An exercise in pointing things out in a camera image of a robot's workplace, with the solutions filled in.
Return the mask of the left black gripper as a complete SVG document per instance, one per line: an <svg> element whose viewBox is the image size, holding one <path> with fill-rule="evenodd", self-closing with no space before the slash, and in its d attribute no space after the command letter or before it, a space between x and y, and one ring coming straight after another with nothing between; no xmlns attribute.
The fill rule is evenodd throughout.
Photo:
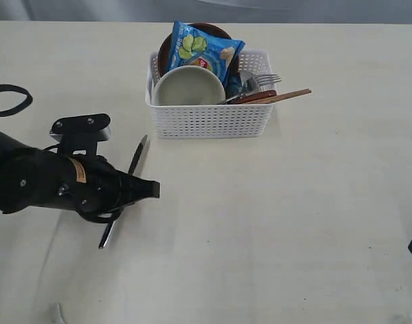
<svg viewBox="0 0 412 324"><path fill-rule="evenodd" d="M160 197L160 184L115 169L104 157L65 156L57 207L75 211L92 223L108 223L105 214L146 198Z"/></svg>

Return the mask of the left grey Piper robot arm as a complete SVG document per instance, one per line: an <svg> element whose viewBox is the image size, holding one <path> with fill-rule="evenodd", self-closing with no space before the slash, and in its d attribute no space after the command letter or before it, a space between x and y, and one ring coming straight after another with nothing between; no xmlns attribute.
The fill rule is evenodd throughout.
<svg viewBox="0 0 412 324"><path fill-rule="evenodd" d="M75 211L91 223L116 220L115 212L159 198L160 184L115 169L103 156L61 154L26 146L0 132L0 211L28 207Z"/></svg>

